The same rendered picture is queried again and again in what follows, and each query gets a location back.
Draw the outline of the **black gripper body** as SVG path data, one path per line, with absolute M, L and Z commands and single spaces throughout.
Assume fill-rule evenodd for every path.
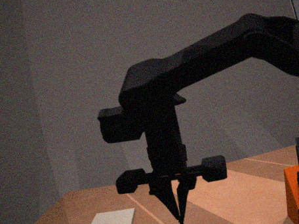
M 226 160 L 222 155 L 203 158 L 201 165 L 187 167 L 180 133 L 146 141 L 153 172 L 126 170 L 116 180 L 118 194 L 134 193 L 138 185 L 147 183 L 150 191 L 156 191 L 164 189 L 168 181 L 178 180 L 181 186 L 194 184 L 197 176 L 206 182 L 227 178 Z

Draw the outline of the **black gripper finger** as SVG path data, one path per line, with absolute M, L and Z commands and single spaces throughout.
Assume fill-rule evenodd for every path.
M 179 206 L 179 210 L 180 210 L 181 219 L 185 218 L 186 201 L 188 199 L 189 190 L 194 189 L 196 183 L 197 183 L 197 177 L 195 178 L 194 184 L 181 185 L 181 186 L 180 186 L 180 183 L 178 184 L 176 191 L 177 191 L 177 195 L 178 195 L 178 206 Z
M 162 190 L 149 191 L 150 195 L 155 195 L 172 213 L 172 215 L 179 220 L 179 210 L 172 191 L 172 182 L 168 181 L 165 188 Z

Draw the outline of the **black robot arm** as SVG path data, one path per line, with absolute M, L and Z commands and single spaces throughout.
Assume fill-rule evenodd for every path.
M 299 77 L 299 20 L 247 13 L 169 57 L 132 65 L 120 106 L 98 114 L 103 140 L 139 140 L 143 132 L 147 140 L 179 134 L 175 105 L 186 99 L 177 92 L 250 57 Z

